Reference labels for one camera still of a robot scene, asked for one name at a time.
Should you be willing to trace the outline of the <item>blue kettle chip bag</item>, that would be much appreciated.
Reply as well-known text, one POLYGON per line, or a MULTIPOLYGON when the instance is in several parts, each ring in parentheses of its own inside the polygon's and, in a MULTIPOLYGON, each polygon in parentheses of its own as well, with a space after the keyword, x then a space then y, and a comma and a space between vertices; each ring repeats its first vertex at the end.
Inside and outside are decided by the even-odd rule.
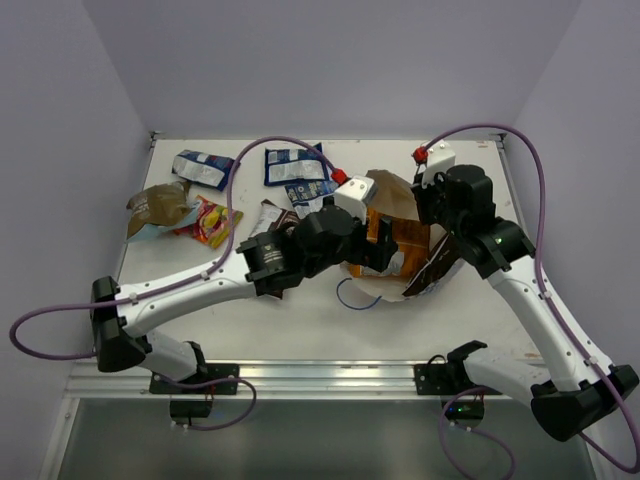
POLYGON ((338 188, 333 180, 301 181, 284 186, 287 197, 299 219, 322 209, 323 199, 338 188))

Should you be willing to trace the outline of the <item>dark brown chip bag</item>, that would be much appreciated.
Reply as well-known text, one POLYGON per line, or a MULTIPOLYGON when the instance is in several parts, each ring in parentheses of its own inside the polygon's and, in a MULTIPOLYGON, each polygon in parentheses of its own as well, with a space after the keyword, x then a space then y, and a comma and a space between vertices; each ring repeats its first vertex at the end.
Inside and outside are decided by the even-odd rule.
POLYGON ((287 210, 275 205, 268 199, 261 202, 258 220, 254 225, 250 237, 260 233, 277 230, 284 224, 297 225, 300 218, 295 211, 287 210))

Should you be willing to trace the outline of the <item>orange chip bag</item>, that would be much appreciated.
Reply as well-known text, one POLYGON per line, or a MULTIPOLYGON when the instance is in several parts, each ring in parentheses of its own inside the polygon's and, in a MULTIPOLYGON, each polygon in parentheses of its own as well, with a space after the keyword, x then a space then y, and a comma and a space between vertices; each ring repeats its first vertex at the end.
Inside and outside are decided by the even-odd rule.
POLYGON ((354 278, 361 277, 398 277, 409 279, 429 259, 430 227, 423 225, 415 208, 401 209, 398 215, 380 212, 374 208, 367 209, 367 239, 378 240, 379 220, 383 217, 391 220, 392 238, 398 250, 391 257, 388 266, 382 272, 371 267, 346 264, 347 271, 354 278))

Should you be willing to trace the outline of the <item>blue checkered paper bag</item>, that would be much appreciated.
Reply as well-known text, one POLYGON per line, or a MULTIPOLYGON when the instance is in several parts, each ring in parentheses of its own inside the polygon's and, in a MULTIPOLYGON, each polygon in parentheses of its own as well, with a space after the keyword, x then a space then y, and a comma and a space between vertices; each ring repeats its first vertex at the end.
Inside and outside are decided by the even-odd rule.
POLYGON ((386 216, 398 251, 381 273, 349 263, 341 270, 363 293, 386 302, 437 292, 463 266, 453 241, 441 227, 421 224, 409 182, 386 170, 370 170, 367 176, 378 187, 367 210, 367 239, 378 239, 378 221, 386 216))

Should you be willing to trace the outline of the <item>blue white chip bag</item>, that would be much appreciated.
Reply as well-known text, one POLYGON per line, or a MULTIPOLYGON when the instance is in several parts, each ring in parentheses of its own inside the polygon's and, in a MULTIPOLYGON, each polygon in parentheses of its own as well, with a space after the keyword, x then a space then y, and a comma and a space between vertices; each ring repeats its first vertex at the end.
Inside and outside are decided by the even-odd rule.
POLYGON ((264 152, 264 185, 267 187, 328 179, 328 167, 315 151, 295 148, 264 152))

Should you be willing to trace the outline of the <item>colourful fruit candy bag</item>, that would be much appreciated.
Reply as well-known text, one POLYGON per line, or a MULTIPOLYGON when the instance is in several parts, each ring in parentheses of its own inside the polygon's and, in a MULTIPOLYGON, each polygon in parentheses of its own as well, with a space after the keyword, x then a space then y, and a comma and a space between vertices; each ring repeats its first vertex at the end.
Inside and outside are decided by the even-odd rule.
POLYGON ((220 247, 229 237, 233 227, 242 220, 244 213, 230 210, 201 195, 195 197, 195 222, 175 229, 175 235, 188 236, 212 249, 220 247))

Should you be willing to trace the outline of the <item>navy white snack bag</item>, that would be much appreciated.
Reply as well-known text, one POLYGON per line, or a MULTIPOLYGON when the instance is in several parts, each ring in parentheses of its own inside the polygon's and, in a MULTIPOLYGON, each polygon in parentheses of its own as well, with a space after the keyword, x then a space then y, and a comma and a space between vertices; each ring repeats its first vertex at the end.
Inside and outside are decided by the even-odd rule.
POLYGON ((171 172, 183 180, 223 191, 234 159, 194 150, 182 150, 173 160, 171 172))

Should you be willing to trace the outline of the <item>olive brown snack bag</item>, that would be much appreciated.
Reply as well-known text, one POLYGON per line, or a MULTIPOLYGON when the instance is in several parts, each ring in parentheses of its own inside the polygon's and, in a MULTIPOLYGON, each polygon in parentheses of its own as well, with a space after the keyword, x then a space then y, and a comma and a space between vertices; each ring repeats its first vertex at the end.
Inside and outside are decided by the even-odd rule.
POLYGON ((126 241, 146 241, 194 224, 199 202, 189 199, 190 188, 188 181, 174 181, 133 195, 126 205, 130 213, 126 241))

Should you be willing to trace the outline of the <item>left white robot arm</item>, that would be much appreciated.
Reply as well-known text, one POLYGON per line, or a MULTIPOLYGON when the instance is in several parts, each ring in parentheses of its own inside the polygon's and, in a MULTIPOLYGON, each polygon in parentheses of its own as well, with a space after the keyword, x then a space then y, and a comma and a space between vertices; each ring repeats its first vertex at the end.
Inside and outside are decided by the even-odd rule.
POLYGON ((218 303, 296 288, 343 262, 381 272, 398 250, 392 220, 379 219, 375 241, 367 238, 368 226, 326 201, 299 223, 259 233, 225 258, 147 283, 95 281, 91 322, 99 371, 141 367, 185 392, 201 390, 208 379, 201 347, 164 335, 159 326, 218 303))

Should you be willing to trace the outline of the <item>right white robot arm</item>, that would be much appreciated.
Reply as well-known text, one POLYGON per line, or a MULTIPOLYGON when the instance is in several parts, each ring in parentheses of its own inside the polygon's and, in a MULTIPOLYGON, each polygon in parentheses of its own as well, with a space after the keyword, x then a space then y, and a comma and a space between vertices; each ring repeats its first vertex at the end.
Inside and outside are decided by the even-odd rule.
POLYGON ((443 227, 460 257, 505 300, 544 361, 532 367, 502 357, 480 341, 447 355, 445 379, 468 392, 485 386, 531 408, 542 429, 564 442, 609 415, 639 378, 615 365, 537 273, 536 251, 521 227, 496 213, 493 183, 476 165, 415 175, 411 191, 419 219, 443 227))

